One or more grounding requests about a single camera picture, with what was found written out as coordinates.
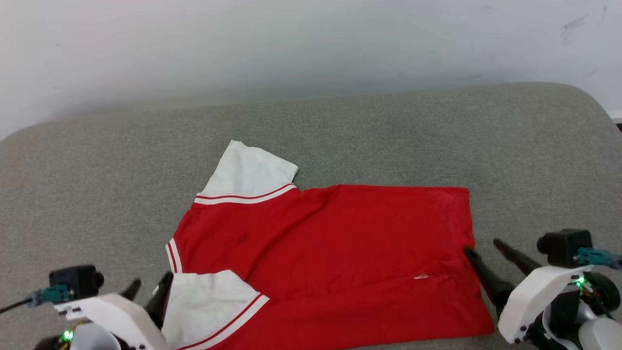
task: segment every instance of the gray cushion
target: gray cushion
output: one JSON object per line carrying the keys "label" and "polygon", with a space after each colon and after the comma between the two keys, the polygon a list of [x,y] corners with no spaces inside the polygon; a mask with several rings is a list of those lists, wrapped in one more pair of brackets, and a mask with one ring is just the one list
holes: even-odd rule
{"label": "gray cushion", "polygon": [[[82,263],[104,273],[104,292],[142,278],[145,302],[168,269],[164,245],[230,139],[297,164],[302,189],[468,187],[477,249],[515,283],[521,274],[493,237],[544,262],[537,238],[578,227],[622,252],[622,138],[594,99],[566,85],[122,113],[37,125],[0,143],[0,304]],[[69,325],[50,305],[0,318],[6,349]],[[494,334],[375,349],[458,347],[509,345]]]}

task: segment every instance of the cable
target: cable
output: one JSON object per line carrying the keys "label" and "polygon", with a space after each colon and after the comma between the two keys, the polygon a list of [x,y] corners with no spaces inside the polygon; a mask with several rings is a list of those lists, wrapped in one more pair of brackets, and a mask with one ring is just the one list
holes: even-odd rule
{"label": "cable", "polygon": [[32,298],[28,298],[28,299],[24,299],[22,301],[18,301],[17,303],[11,304],[5,308],[1,308],[0,309],[0,313],[5,313],[9,310],[13,310],[14,308],[17,308],[18,306],[22,306],[22,305],[26,305],[28,303],[30,303],[32,301]]}
{"label": "cable", "polygon": [[600,298],[594,298],[594,300],[596,300],[596,302],[598,303],[598,307],[600,307],[601,310],[603,310],[603,312],[605,313],[605,315],[607,315],[607,317],[615,320],[613,316],[611,315],[611,313],[609,312],[609,310],[605,308],[605,306],[603,305],[603,302],[600,301]]}

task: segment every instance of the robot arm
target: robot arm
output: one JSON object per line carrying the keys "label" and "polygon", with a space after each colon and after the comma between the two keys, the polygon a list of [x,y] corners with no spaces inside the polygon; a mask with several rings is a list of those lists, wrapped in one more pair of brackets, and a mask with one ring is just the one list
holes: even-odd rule
{"label": "robot arm", "polygon": [[592,273],[591,265],[608,262],[618,268],[620,260],[592,249],[588,231],[563,230],[542,237],[538,249],[551,264],[544,267],[498,239],[494,245],[527,275],[517,287],[495,275],[472,249],[466,248],[465,254],[496,307],[499,332],[507,342],[530,341],[539,349],[620,347],[622,326],[605,317],[619,307],[620,293],[607,277]]}
{"label": "robot arm", "polygon": [[173,274],[167,272],[145,307],[133,302],[140,280],[122,293],[97,296],[103,277],[92,265],[77,266],[50,274],[50,287],[62,285],[73,297],[57,301],[54,308],[67,319],[86,319],[71,331],[41,341],[36,349],[72,350],[165,350],[160,329],[164,323]]}

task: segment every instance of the teal connector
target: teal connector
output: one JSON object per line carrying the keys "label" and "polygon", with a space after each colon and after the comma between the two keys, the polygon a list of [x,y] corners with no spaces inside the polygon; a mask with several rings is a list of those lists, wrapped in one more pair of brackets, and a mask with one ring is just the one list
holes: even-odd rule
{"label": "teal connector", "polygon": [[72,294],[67,285],[55,285],[49,288],[39,289],[30,294],[32,301],[28,304],[29,308],[39,306],[43,303],[60,304],[70,301]]}
{"label": "teal connector", "polygon": [[576,259],[578,263],[585,265],[602,265],[614,270],[622,269],[622,255],[606,250],[579,248]]}

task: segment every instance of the red and white shirt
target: red and white shirt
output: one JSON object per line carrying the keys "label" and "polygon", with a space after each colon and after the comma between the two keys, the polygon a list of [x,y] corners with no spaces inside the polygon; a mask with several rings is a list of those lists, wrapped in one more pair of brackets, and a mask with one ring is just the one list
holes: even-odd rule
{"label": "red and white shirt", "polygon": [[492,333],[468,189],[337,185],[232,141],[167,244],[171,349],[344,349]]}

